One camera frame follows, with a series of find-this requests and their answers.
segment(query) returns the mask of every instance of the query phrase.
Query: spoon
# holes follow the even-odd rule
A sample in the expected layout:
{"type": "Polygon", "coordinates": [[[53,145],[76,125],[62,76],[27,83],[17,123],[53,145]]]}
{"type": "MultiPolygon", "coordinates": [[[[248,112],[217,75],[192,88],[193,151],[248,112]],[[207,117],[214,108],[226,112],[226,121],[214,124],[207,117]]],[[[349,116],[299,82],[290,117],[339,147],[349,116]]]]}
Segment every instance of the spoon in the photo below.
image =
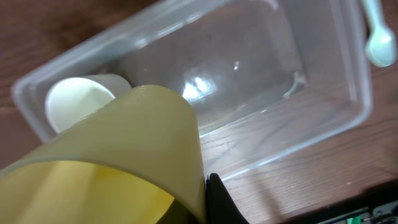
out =
{"type": "Polygon", "coordinates": [[[366,44],[366,56],[378,67],[392,65],[397,57],[394,32],[384,22],[380,0],[362,0],[371,28],[366,44]]]}

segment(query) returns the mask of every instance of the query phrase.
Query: white cup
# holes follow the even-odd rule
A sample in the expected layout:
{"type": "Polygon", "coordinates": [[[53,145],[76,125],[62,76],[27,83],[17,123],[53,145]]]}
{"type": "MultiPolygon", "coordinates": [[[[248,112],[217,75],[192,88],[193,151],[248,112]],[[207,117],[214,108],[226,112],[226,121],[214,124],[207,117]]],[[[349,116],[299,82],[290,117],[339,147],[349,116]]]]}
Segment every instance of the white cup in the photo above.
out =
{"type": "Polygon", "coordinates": [[[45,115],[60,133],[129,90],[130,84],[114,74],[66,78],[47,93],[45,115]]]}

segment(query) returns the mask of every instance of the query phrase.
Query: plastic bin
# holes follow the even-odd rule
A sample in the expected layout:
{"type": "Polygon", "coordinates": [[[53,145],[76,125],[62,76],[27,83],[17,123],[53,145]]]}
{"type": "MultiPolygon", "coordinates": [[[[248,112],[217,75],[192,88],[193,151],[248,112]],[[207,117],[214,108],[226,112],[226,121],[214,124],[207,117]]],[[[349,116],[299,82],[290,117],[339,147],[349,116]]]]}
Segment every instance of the plastic bin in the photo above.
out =
{"type": "Polygon", "coordinates": [[[179,92],[205,172],[223,179],[345,131],[371,111],[356,1],[165,0],[21,78],[13,98],[43,142],[49,88],[116,73],[179,92]]]}

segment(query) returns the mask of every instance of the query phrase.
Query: brown wooden surface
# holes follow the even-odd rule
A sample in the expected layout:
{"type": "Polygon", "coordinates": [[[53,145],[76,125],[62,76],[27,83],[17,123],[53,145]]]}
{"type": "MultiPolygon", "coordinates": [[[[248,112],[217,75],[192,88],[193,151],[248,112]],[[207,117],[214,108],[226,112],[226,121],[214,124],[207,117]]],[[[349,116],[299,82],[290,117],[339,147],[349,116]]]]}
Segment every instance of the brown wooden surface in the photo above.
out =
{"type": "MultiPolygon", "coordinates": [[[[0,1],[0,168],[40,144],[12,103],[12,83],[154,1],[0,1]]],[[[396,0],[383,4],[398,33],[396,0]]],[[[373,67],[372,76],[374,109],[364,124],[225,182],[251,223],[276,223],[397,177],[398,64],[373,67]]]]}

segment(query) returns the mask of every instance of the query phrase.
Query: cup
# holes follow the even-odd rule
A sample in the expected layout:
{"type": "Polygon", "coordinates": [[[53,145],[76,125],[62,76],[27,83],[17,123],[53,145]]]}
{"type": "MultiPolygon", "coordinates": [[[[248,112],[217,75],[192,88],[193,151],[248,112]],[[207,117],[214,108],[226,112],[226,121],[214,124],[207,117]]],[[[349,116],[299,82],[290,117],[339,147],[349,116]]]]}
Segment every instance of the cup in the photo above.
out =
{"type": "Polygon", "coordinates": [[[0,171],[2,223],[192,218],[206,222],[197,121],[161,86],[133,88],[0,171]]]}
{"type": "Polygon", "coordinates": [[[66,78],[47,93],[45,114],[60,133],[129,90],[130,84],[114,74],[66,78]]]}

